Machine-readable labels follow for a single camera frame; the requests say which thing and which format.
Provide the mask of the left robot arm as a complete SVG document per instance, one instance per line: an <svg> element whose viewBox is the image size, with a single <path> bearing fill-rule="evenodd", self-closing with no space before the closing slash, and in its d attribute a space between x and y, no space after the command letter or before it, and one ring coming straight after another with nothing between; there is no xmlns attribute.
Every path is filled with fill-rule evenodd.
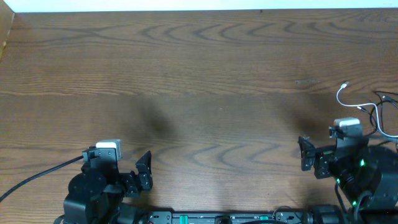
<svg viewBox="0 0 398 224"><path fill-rule="evenodd" d="M136 169L121 173L117 149L91 146L82 152L81 173L68 185L63 202L64 214L55 223L149 223L149 212L123 203L124 198L138 198L153 186L151 159L147 151L137 162Z"/></svg>

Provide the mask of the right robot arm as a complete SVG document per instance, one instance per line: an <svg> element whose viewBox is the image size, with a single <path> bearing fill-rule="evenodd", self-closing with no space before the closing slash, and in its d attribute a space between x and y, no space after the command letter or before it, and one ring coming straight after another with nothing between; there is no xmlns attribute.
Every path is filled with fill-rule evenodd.
<svg viewBox="0 0 398 224"><path fill-rule="evenodd" d="M319 205L308 209L303 223L397 223L397 153L370 145L360 124L329 128L334 145L315 147L299 137L301 169L314 170L317 179L335 179L338 200L344 205Z"/></svg>

